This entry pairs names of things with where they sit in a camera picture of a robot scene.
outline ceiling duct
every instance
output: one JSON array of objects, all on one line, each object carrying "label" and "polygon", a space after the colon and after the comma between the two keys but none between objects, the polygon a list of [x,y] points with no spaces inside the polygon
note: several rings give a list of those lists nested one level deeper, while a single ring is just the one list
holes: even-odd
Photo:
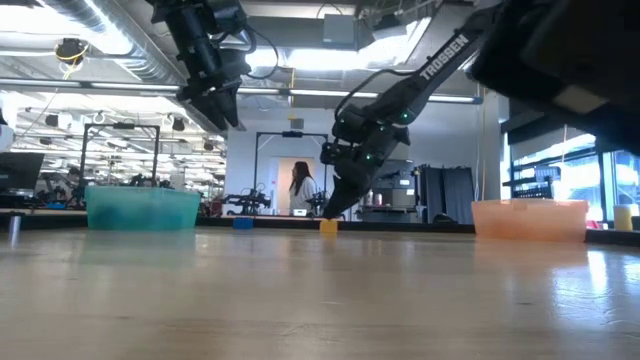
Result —
[{"label": "ceiling duct", "polygon": [[128,55],[116,60],[144,82],[184,84],[184,77],[129,14],[113,0],[39,0],[67,20],[92,33],[91,44],[105,54]]}]

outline white shirt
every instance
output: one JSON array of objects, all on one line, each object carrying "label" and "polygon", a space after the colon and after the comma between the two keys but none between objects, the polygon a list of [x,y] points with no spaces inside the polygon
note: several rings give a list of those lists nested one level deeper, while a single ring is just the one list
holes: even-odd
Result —
[{"label": "white shirt", "polygon": [[309,211],[313,210],[311,204],[309,204],[307,200],[311,199],[315,192],[316,182],[308,176],[302,180],[302,185],[300,186],[298,195],[296,195],[296,186],[294,185],[289,189],[289,212],[292,213],[293,210],[298,209],[306,209]]}]

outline table surface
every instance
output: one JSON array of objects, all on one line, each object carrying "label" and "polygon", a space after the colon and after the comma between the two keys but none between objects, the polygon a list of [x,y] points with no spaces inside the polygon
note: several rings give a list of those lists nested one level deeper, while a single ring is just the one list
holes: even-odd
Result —
[{"label": "table surface", "polygon": [[0,209],[0,213],[8,213],[12,211],[22,212],[27,215],[87,215],[87,212],[82,210],[53,210],[53,209]]},{"label": "table surface", "polygon": [[29,231],[3,360],[638,359],[640,253],[469,235]]}]

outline woman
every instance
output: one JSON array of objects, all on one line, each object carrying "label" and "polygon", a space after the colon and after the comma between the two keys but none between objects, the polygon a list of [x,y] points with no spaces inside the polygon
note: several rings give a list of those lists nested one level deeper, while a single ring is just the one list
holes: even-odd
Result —
[{"label": "woman", "polygon": [[311,211],[313,208],[307,200],[313,198],[316,191],[316,183],[309,172],[309,165],[304,161],[298,161],[292,171],[293,181],[289,187],[289,208],[293,210],[304,209]]}]

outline computer monitor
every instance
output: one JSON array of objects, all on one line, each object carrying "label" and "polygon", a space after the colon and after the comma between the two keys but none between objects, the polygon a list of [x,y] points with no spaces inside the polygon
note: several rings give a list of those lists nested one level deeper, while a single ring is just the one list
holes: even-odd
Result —
[{"label": "computer monitor", "polygon": [[44,154],[0,153],[0,192],[34,190]]}]

